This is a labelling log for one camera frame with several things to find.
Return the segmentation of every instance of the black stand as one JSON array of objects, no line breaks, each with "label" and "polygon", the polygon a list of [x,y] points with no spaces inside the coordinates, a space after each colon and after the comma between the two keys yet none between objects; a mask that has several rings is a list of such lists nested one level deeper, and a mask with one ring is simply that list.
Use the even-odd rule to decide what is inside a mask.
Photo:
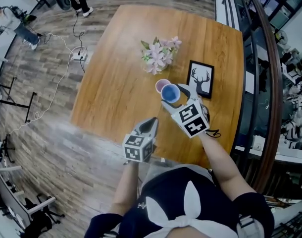
[{"label": "black stand", "polygon": [[12,89],[12,85],[13,85],[13,82],[14,82],[15,79],[16,79],[16,77],[13,77],[10,86],[5,86],[5,85],[0,84],[0,87],[2,88],[2,90],[7,94],[7,101],[0,100],[0,103],[4,103],[4,104],[8,104],[8,105],[12,105],[12,106],[16,106],[16,107],[21,107],[21,108],[28,109],[28,111],[27,111],[27,116],[26,116],[26,119],[25,119],[25,122],[29,122],[29,120],[28,120],[28,115],[29,115],[31,103],[32,103],[33,97],[34,97],[37,93],[35,93],[35,92],[32,93],[32,96],[31,96],[31,99],[30,99],[30,102],[29,102],[29,105],[28,105],[28,106],[27,106],[27,105],[23,105],[23,104],[15,103],[15,101],[14,101],[14,100],[11,98],[11,96],[10,96],[10,92],[11,92],[11,89]]},{"label": "black stand", "polygon": [[48,3],[47,0],[36,0],[38,2],[37,6],[39,5],[38,9],[40,9],[44,4],[46,4],[49,8],[51,8],[51,5]]},{"label": "black stand", "polygon": [[8,150],[15,150],[14,148],[8,148],[8,137],[9,136],[10,136],[9,134],[6,135],[6,138],[2,141],[1,148],[3,150],[4,156],[6,158],[8,158],[11,163],[15,163],[15,161],[11,160],[9,153],[8,153]]}]

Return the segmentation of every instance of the black shirt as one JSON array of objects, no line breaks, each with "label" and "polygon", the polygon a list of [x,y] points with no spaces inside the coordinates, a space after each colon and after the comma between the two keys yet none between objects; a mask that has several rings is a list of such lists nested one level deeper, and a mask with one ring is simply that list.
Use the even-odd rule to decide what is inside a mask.
[{"label": "black shirt", "polygon": [[143,238],[160,230],[148,219],[146,197],[154,199],[164,210],[169,220],[185,215],[184,194],[191,181],[201,201],[201,213],[198,220],[211,220],[236,231],[239,215],[258,220],[263,228],[265,238],[273,232],[274,218],[264,197],[258,193],[246,193],[231,201],[224,192],[208,178],[183,167],[165,172],[150,180],[141,192],[136,204],[122,217],[117,214],[101,214],[92,218],[85,238],[102,237],[119,223],[117,237]]}]

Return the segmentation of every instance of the cup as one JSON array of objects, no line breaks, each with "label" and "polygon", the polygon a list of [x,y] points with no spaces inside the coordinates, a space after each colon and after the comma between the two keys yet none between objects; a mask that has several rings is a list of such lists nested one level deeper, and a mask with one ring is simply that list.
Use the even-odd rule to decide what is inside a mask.
[{"label": "cup", "polygon": [[167,84],[171,84],[170,81],[168,81],[167,79],[163,78],[157,81],[157,83],[155,83],[155,89],[156,91],[161,94],[161,90],[162,88],[167,85]]},{"label": "cup", "polygon": [[181,97],[181,91],[175,84],[168,84],[162,88],[161,98],[168,103],[177,102]]}]

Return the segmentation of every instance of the person sitting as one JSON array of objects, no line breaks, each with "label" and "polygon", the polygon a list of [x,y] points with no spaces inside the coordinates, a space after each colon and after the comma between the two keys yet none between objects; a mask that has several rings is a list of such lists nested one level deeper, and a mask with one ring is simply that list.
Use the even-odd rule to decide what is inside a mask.
[{"label": "person sitting", "polygon": [[139,163],[130,162],[109,212],[92,218],[85,238],[241,238],[247,229],[271,237],[274,218],[263,195],[215,139],[199,137],[215,179],[197,165],[151,165],[137,199]]}]

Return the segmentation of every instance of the fan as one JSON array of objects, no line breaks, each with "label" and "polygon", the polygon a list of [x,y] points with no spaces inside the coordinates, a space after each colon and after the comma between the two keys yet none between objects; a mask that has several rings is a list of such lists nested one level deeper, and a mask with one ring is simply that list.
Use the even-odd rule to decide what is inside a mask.
[{"label": "fan", "polygon": [[288,43],[288,36],[282,30],[279,30],[275,35],[276,43],[280,43],[281,45],[286,45]]}]

